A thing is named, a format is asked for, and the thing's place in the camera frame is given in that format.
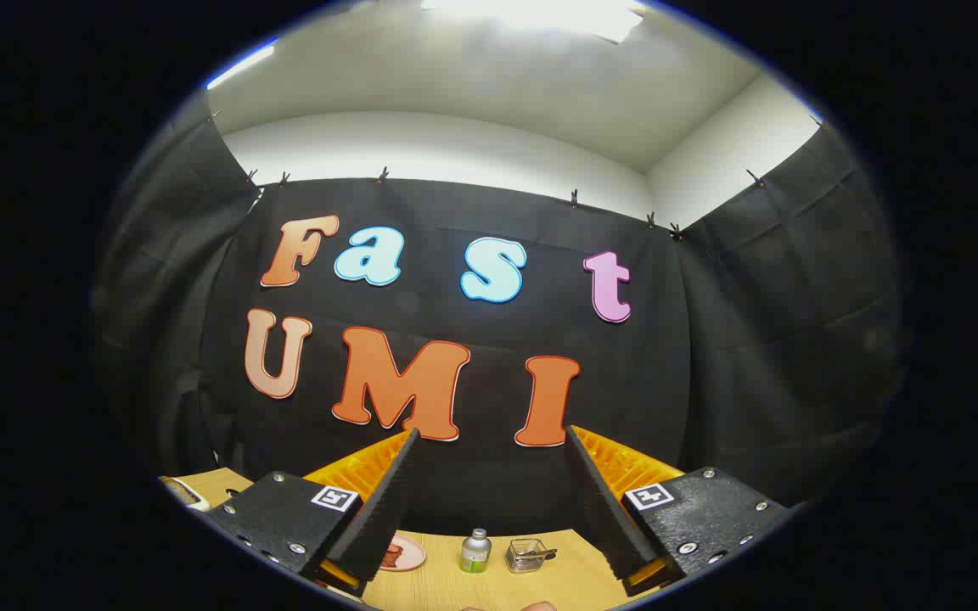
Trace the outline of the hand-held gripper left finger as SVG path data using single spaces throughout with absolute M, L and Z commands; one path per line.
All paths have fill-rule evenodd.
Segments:
M 303 580 L 361 596 L 407 513 L 418 429 L 302 477 L 274 471 L 205 512 L 233 544 Z

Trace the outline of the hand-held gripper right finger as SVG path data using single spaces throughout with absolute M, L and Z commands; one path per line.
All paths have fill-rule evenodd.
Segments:
M 726 469 L 683 472 L 582 427 L 566 427 L 565 457 L 591 544 L 628 596 L 706 572 L 795 517 Z

